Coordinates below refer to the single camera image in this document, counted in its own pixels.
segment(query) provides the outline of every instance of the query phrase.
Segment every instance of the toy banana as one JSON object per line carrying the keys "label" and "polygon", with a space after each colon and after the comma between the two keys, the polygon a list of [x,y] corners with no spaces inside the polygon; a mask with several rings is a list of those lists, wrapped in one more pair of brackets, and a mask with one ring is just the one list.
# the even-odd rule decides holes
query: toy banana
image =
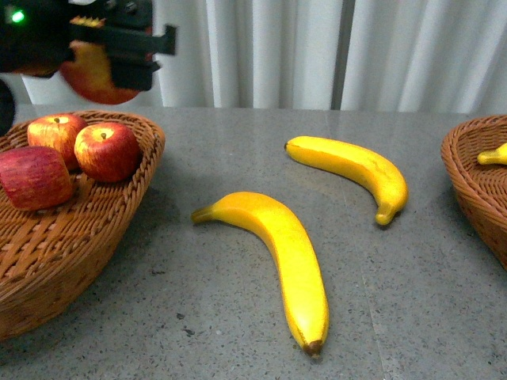
{"label": "toy banana", "polygon": [[391,222],[408,201],[409,189],[398,168],[362,146],[321,137],[299,136],[285,144],[297,162],[349,178],[366,188],[378,205],[375,220]]}
{"label": "toy banana", "polygon": [[299,346],[318,358],[326,341],[329,310],[310,238],[294,213],[256,192],[234,192],[192,213],[194,223],[219,220],[256,234],[273,255],[285,317]]}
{"label": "toy banana", "polygon": [[495,150],[484,150],[477,156],[477,161],[481,165],[503,164],[507,165],[507,142],[500,145]]}

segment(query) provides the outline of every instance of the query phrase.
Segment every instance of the red apple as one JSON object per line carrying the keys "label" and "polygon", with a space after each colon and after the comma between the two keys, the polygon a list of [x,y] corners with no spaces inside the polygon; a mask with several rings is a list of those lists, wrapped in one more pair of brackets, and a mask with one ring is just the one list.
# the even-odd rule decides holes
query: red apple
{"label": "red apple", "polygon": [[122,123],[102,122],[83,128],[74,153],[81,170],[100,182],[127,179],[139,167],[141,149],[134,132]]}
{"label": "red apple", "polygon": [[71,113],[40,117],[31,122],[27,129],[29,145],[55,148],[61,153],[67,169],[78,169],[74,145],[76,136],[87,125],[81,116]]}
{"label": "red apple", "polygon": [[48,146],[0,153],[0,182],[11,204],[23,211],[59,205],[74,192],[62,155]]}
{"label": "red apple", "polygon": [[59,72],[78,95],[103,105],[118,105],[137,96],[138,90],[115,87],[104,46],[74,40],[71,49],[75,61],[64,62]]}

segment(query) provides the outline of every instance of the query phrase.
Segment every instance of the fake fruit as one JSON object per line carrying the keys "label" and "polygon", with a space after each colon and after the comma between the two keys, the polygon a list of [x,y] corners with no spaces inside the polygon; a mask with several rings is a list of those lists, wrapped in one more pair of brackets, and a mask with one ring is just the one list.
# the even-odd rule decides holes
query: fake fruit
{"label": "fake fruit", "polygon": [[48,146],[24,146],[0,154],[0,182],[18,210],[35,211],[68,201],[74,192],[62,155]]}
{"label": "fake fruit", "polygon": [[320,356],[329,327],[329,308],[310,238],[294,213],[256,192],[234,192],[192,213],[194,223],[219,220],[256,234],[273,255],[285,317],[299,346]]}
{"label": "fake fruit", "polygon": [[484,150],[477,156],[477,161],[481,165],[502,164],[507,165],[507,142],[501,144],[497,149]]}
{"label": "fake fruit", "polygon": [[285,150],[297,162],[346,177],[366,188],[378,205],[375,220],[381,226],[389,224],[409,199],[408,185],[399,169],[362,146],[299,136],[289,140]]}
{"label": "fake fruit", "polygon": [[96,123],[82,129],[76,137],[74,153],[81,170],[100,182],[127,179],[141,159],[134,132],[117,122]]}
{"label": "fake fruit", "polygon": [[67,169],[79,167],[74,154],[78,133],[88,125],[79,115],[62,113],[40,117],[31,122],[27,129],[30,146],[49,146],[61,153]]}
{"label": "fake fruit", "polygon": [[81,97],[103,105],[118,105],[137,96],[138,90],[117,88],[111,75],[111,63],[100,44],[71,42],[74,62],[62,63],[59,72]]}

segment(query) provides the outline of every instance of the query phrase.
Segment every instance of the white curtain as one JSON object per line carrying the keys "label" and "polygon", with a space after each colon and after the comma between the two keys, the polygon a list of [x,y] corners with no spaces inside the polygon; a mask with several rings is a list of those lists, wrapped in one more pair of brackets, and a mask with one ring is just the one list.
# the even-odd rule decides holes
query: white curtain
{"label": "white curtain", "polygon": [[[154,0],[169,107],[507,113],[507,0]],[[89,104],[59,75],[3,74],[18,101]]]}

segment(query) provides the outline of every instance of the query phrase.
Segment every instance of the woven basket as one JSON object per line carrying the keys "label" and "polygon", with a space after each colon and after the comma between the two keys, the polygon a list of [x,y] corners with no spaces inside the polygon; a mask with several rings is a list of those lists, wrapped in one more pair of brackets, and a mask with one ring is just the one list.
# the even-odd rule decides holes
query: woven basket
{"label": "woven basket", "polygon": [[468,120],[450,130],[440,152],[463,213],[507,269],[507,166],[477,156],[507,143],[507,115]]}
{"label": "woven basket", "polygon": [[[0,191],[0,340],[25,333],[62,313],[99,275],[120,242],[162,157],[163,130],[142,116],[74,112],[89,124],[130,127],[143,158],[132,178],[99,184],[71,175],[73,198],[45,211],[17,211]],[[0,138],[0,151],[26,146],[29,121]]]}

